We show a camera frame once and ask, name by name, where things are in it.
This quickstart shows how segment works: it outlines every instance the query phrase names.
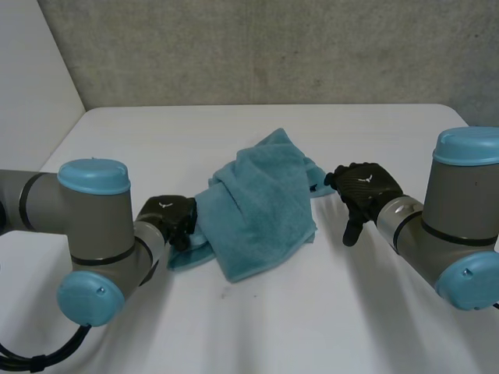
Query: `white tabletop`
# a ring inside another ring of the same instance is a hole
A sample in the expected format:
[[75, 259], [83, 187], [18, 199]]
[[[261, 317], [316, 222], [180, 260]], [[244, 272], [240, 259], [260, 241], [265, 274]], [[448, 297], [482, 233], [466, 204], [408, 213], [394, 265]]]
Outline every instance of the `white tabletop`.
[[[136, 214], [149, 196], [202, 191], [237, 150], [283, 127], [324, 170], [376, 161], [423, 201], [438, 133], [464, 125], [440, 105], [102, 108], [81, 118], [44, 170], [82, 157], [120, 160]], [[357, 246], [342, 246], [338, 196], [312, 205], [316, 240], [285, 264], [230, 284], [216, 261], [175, 275], [163, 263], [118, 318], [46, 372], [496, 372], [497, 310], [454, 310], [372, 224]], [[22, 355], [59, 348], [76, 329], [55, 300], [71, 269], [65, 238], [11, 233], [0, 263], [0, 341]]]

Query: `teal towel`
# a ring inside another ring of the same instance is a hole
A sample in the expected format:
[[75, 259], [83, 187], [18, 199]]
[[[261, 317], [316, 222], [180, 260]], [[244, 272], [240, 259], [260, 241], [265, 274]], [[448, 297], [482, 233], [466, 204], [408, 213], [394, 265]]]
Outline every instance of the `teal towel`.
[[186, 270], [217, 258], [230, 282], [286, 261], [316, 228], [310, 197], [333, 193], [325, 173], [277, 129], [215, 172], [196, 197], [191, 246], [172, 249], [168, 268]]

